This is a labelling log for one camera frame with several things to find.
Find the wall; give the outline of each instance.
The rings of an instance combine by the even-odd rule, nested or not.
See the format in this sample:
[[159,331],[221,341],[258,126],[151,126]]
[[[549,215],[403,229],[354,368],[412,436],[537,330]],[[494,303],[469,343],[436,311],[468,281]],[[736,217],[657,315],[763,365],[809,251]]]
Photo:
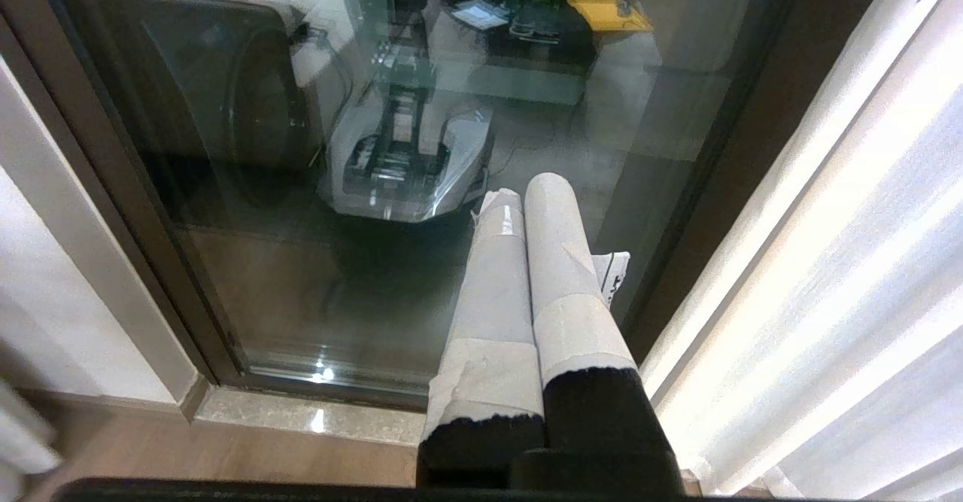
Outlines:
[[0,221],[0,376],[21,388],[183,399],[196,368],[6,62]]

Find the white curtain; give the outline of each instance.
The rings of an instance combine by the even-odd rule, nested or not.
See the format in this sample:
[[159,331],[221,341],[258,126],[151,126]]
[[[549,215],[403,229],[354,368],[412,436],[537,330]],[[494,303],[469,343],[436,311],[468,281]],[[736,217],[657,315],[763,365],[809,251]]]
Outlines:
[[52,427],[0,381],[0,502],[20,498],[26,474],[57,467],[61,458],[48,446],[53,437]]
[[963,499],[963,0],[876,0],[641,365],[707,494]]

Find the wooden floor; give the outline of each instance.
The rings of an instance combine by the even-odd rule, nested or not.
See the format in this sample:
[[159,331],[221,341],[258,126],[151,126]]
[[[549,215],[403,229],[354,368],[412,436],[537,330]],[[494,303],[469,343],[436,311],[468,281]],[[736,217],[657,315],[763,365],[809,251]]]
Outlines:
[[31,481],[28,502],[84,477],[180,478],[335,485],[414,485],[415,449],[257,429],[150,412],[41,409],[65,463]]

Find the glass pane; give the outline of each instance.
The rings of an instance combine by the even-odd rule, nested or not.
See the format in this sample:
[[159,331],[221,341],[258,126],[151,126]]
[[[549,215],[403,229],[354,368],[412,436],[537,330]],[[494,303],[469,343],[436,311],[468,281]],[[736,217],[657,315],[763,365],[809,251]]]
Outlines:
[[633,323],[787,2],[53,1],[240,364],[409,395],[436,372],[471,211],[540,172],[572,183],[595,253],[632,254],[612,310]]

